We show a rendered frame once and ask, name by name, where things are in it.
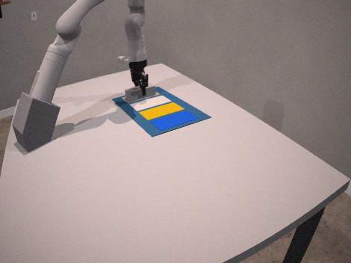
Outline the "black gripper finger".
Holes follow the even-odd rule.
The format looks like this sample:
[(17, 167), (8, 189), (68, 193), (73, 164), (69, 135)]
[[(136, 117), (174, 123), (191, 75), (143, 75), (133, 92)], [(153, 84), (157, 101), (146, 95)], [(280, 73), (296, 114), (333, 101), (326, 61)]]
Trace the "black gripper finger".
[[(132, 82), (134, 82), (135, 87), (140, 86), (139, 83), (137, 83), (137, 79), (135, 78), (135, 71), (133, 71), (132, 69), (130, 69), (130, 71), (131, 71), (131, 80), (132, 80)], [(132, 72), (133, 72), (133, 74), (132, 74)]]
[(135, 73), (136, 77), (137, 77), (137, 83), (139, 83), (140, 85), (140, 95), (146, 96), (146, 87), (148, 87), (148, 74), (145, 74), (144, 72), (142, 72), (142, 86), (141, 86), (141, 81), (139, 80), (139, 76), (138, 73)]

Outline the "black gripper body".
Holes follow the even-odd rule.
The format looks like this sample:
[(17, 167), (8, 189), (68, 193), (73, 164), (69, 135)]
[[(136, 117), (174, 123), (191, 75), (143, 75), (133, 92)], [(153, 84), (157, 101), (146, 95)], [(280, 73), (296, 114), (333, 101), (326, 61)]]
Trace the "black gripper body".
[(138, 73), (139, 80), (141, 80), (142, 72), (144, 72), (144, 67), (146, 67), (146, 66), (147, 66), (147, 60), (146, 59), (144, 61), (130, 62), (129, 63), (129, 68), (133, 69), (133, 71)]

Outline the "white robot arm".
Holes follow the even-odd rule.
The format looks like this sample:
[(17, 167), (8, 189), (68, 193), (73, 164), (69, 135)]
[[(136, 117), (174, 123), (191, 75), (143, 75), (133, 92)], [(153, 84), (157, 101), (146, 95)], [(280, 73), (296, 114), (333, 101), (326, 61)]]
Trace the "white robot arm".
[[(37, 71), (29, 96), (52, 103), (67, 58), (81, 34), (81, 20), (96, 5), (104, 0), (77, 0), (57, 21), (55, 41), (51, 44)], [(125, 18), (125, 33), (128, 38), (128, 56), (118, 57), (121, 64), (144, 61), (146, 49), (141, 26), (145, 22), (145, 0), (128, 0), (130, 14)], [(134, 13), (134, 14), (133, 14)], [(79, 24), (80, 23), (80, 24)]]

